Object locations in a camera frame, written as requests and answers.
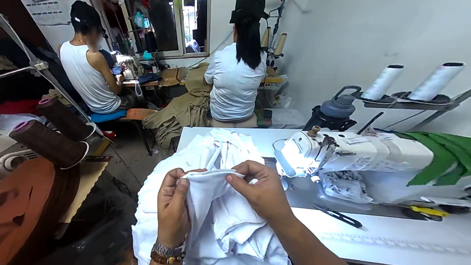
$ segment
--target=black hair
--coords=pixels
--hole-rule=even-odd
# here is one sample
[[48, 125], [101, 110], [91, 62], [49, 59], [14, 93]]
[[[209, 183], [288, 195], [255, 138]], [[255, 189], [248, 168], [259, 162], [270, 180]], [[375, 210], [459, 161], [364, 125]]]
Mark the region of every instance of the black hair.
[[244, 61], [250, 68], [259, 66], [262, 58], [262, 47], [260, 46], [260, 20], [246, 17], [236, 21], [237, 30], [237, 61]]
[[75, 30], [76, 33], [86, 35], [93, 29], [96, 29], [97, 32], [103, 30], [100, 15], [92, 6], [84, 1], [78, 0], [72, 4], [70, 18], [73, 30]]

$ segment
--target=stool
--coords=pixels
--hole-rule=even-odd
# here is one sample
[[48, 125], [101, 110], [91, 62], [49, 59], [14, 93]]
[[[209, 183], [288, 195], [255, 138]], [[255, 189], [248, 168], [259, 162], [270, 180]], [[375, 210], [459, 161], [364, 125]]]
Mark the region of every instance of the stool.
[[[149, 156], [152, 156], [152, 150], [155, 145], [155, 137], [152, 135], [152, 131], [150, 129], [146, 129], [142, 126], [142, 121], [149, 115], [155, 113], [156, 110], [153, 109], [146, 109], [146, 108], [130, 108], [126, 110], [120, 110], [114, 113], [109, 114], [98, 114], [94, 113], [90, 115], [90, 119], [95, 123], [101, 123], [106, 121], [117, 120], [119, 122], [131, 122], [133, 123], [136, 128], [138, 129], [139, 136], [141, 137], [142, 141], [144, 142], [144, 146], [149, 153]], [[153, 138], [152, 146], [149, 147], [147, 143], [147, 137], [149, 135], [149, 131], [151, 132], [151, 137]]]
[[209, 118], [208, 127], [215, 128], [257, 128], [257, 116], [252, 113], [250, 118], [246, 121], [235, 123], [235, 122], [220, 122], [213, 118]]

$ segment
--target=white tank top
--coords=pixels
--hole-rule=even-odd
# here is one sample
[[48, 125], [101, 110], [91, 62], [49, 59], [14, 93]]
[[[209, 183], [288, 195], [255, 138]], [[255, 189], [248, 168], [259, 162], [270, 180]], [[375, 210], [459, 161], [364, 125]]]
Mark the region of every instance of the white tank top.
[[103, 75], [88, 63], [86, 45], [73, 46], [68, 41], [60, 48], [60, 60], [67, 77], [85, 103], [95, 113], [115, 111], [121, 99], [113, 93]]

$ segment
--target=white thread spool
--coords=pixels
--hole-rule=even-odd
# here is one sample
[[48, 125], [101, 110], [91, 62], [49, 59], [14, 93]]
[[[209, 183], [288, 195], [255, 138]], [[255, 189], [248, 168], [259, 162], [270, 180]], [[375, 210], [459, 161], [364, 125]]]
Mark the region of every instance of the white thread spool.
[[361, 95], [365, 99], [378, 100], [383, 97], [404, 70], [404, 65], [389, 65], [386, 67], [371, 86]]
[[440, 65], [409, 95], [409, 99], [429, 101], [436, 97], [465, 67], [464, 63], [450, 62]]

